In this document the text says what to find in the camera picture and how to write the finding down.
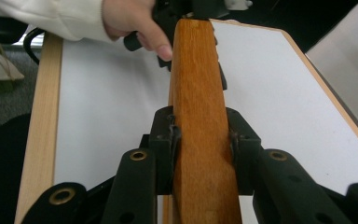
wooden board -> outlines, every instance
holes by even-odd
[[[179,21],[173,52],[170,102],[182,132],[173,180],[178,217],[181,223],[241,223],[211,23]]]
[[[46,189],[53,185],[62,39],[56,35],[45,34],[44,43],[37,74],[15,223],[21,223],[28,209]]]

gray floor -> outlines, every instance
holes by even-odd
[[[31,113],[38,68],[23,48],[5,47],[5,52],[25,78],[13,83],[13,91],[0,93],[0,124],[19,115]],[[40,49],[34,49],[34,52],[40,57]]]

finger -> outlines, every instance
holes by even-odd
[[[113,38],[113,39],[116,39],[115,37],[127,36],[131,33],[131,32],[127,32],[127,31],[120,31],[120,30],[112,28],[108,25],[105,25],[104,28],[105,28],[106,33],[109,35],[109,37]]]
[[[163,61],[172,59],[172,47],[168,37],[159,26],[150,18],[140,22],[137,29],[145,38],[146,43]]]
[[[142,44],[142,46],[144,46],[145,49],[149,51],[152,50],[149,43],[147,43],[146,37],[144,35],[142,35],[140,32],[137,32],[136,36],[138,37],[139,42]]]

